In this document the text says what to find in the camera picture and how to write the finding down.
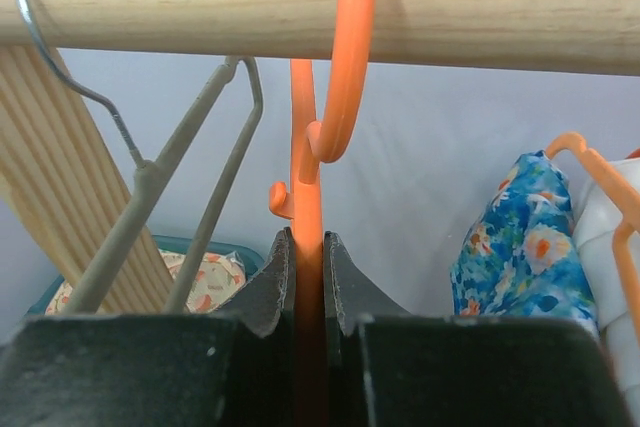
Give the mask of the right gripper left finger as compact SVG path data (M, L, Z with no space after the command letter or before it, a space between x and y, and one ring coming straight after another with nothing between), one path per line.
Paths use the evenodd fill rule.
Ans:
M292 336L296 295L296 249L289 227L280 230L264 266L230 300L220 314L238 318L253 334Z

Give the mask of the orange hanger of denim skirt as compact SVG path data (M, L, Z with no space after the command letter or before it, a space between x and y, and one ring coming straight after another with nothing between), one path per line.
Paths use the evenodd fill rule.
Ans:
M289 183L269 191L270 211L291 222L295 243L294 423L329 423L329 373L323 281L321 164L345 153L361 104L375 0L337 0L329 90L316 117L312 62L290 62L292 135Z

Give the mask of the blue floral garment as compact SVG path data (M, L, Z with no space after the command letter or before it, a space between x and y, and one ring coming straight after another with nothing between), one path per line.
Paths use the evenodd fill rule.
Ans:
M455 314L558 318L597 335L573 227L565 175L543 151L520 155L450 268Z

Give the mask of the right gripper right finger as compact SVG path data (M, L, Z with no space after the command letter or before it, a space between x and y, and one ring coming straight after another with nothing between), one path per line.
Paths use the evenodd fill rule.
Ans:
M410 317L361 271L343 240L331 231L324 236L323 280L328 337L349 337L376 323Z

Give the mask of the beige clothes hanger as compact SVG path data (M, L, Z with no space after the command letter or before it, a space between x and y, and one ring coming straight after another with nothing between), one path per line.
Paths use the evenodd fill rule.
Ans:
M114 103L49 49L31 0L31 44L1 51L1 194L72 292L64 315L184 313L206 248L263 114L256 60L229 56L157 158L145 159ZM253 106L176 276L147 221L222 90L247 70Z

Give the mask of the peach hanger of floral garment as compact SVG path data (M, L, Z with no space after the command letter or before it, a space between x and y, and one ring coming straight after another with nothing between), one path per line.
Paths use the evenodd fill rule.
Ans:
M632 234L639 231L639 192L598 151L589 147L581 134L563 133L547 146L545 152L552 159L564 150L574 155L622 214L613 234L612 252L636 337L639 337L639 275L628 246Z

